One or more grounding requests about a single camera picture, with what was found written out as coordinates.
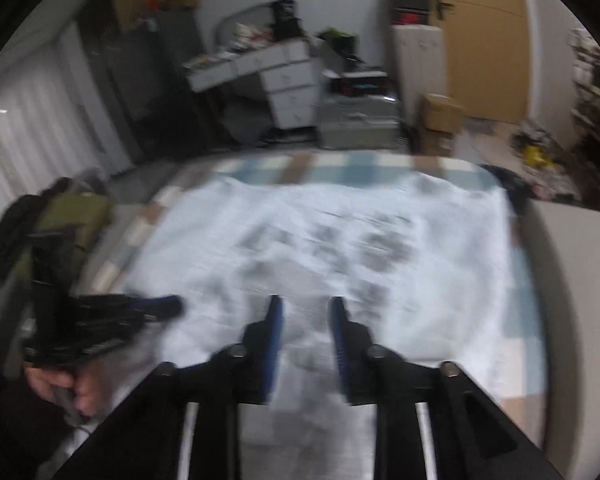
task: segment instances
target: white blanket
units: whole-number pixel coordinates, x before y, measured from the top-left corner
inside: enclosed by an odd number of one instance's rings
[[[216,180],[166,215],[125,287],[184,298],[184,318],[155,348],[179,367],[237,342],[269,295],[282,296],[272,403],[244,410],[244,477],[372,478],[374,412],[338,392],[328,299],[346,298],[376,342],[412,362],[456,361],[496,394],[508,233],[502,190],[423,174],[371,189]]]

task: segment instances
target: white desk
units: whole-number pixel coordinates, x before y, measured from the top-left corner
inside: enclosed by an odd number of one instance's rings
[[[189,75],[194,92],[259,73],[274,122],[281,130],[316,124],[317,71],[304,40],[288,40],[248,52]]]

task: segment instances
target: black sleeve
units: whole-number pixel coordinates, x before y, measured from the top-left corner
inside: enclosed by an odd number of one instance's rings
[[[31,480],[70,430],[62,409],[40,399],[24,377],[0,375],[0,480]]]

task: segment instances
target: wooden door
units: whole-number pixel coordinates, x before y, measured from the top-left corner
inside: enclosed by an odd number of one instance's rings
[[[432,24],[445,31],[450,94],[466,114],[506,123],[524,119],[529,87],[525,0],[432,0],[431,15]]]

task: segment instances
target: plaid bed sheet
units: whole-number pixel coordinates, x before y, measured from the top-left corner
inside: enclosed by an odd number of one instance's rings
[[[499,186],[487,171],[464,160],[408,156],[390,152],[289,152],[207,159],[184,167],[129,226],[97,273],[91,291],[102,294],[116,288],[139,248],[160,218],[185,190],[226,175],[253,185],[289,185],[309,182],[366,187],[389,183],[409,171],[448,180],[467,190]],[[511,268],[509,309],[500,363],[503,377],[501,407],[537,445],[544,437],[547,370],[544,338],[530,266],[520,245],[518,222],[510,217]]]

